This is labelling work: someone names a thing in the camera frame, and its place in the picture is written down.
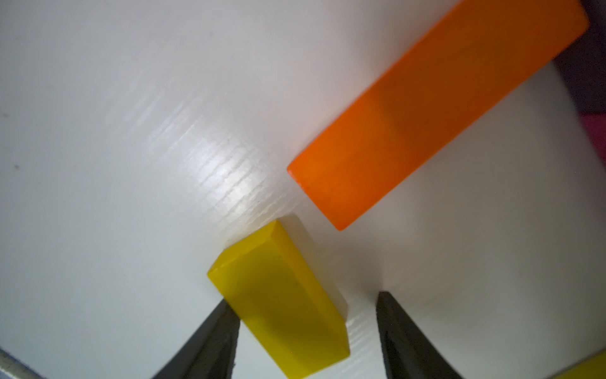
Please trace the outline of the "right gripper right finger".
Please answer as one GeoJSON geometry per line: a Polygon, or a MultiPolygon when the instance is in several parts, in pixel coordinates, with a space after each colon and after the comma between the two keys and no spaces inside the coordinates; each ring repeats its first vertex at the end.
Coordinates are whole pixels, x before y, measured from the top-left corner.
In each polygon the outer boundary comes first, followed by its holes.
{"type": "Polygon", "coordinates": [[[388,378],[462,379],[390,292],[378,294],[376,315],[388,378]]]}

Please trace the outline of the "magenta block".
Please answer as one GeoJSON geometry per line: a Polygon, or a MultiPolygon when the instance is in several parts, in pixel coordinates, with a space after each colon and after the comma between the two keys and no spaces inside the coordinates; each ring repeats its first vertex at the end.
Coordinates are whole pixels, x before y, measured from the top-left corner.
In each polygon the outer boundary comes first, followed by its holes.
{"type": "Polygon", "coordinates": [[[606,165],[606,114],[585,113],[579,115],[582,127],[587,134],[603,166],[606,165]]]}

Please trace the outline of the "short yellow block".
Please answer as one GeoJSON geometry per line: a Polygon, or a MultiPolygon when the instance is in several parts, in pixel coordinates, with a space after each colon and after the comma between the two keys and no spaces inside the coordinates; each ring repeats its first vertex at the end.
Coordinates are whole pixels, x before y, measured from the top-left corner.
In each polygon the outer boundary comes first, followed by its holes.
{"type": "Polygon", "coordinates": [[[606,379],[606,352],[602,351],[568,366],[552,379],[606,379]]]}

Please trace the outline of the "purple block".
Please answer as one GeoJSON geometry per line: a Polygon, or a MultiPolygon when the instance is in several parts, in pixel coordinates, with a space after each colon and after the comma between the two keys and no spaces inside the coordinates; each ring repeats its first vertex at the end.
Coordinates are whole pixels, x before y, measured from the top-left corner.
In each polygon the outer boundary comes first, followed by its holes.
{"type": "Polygon", "coordinates": [[[555,66],[580,113],[605,112],[605,1],[583,1],[586,33],[555,59],[555,66]]]}

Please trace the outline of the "orange long block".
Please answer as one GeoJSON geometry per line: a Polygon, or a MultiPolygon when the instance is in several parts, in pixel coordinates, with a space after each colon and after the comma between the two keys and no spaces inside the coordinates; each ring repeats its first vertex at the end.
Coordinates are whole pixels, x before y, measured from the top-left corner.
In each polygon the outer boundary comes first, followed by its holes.
{"type": "Polygon", "coordinates": [[[461,1],[288,172],[343,230],[589,25],[579,1],[461,1]]]}

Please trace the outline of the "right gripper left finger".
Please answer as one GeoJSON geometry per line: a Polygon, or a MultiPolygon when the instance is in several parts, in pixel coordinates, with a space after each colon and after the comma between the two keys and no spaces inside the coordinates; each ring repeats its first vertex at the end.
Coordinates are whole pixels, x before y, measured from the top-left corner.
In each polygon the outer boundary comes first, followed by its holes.
{"type": "Polygon", "coordinates": [[[238,315],[221,301],[154,378],[231,379],[240,325],[238,315]]]}

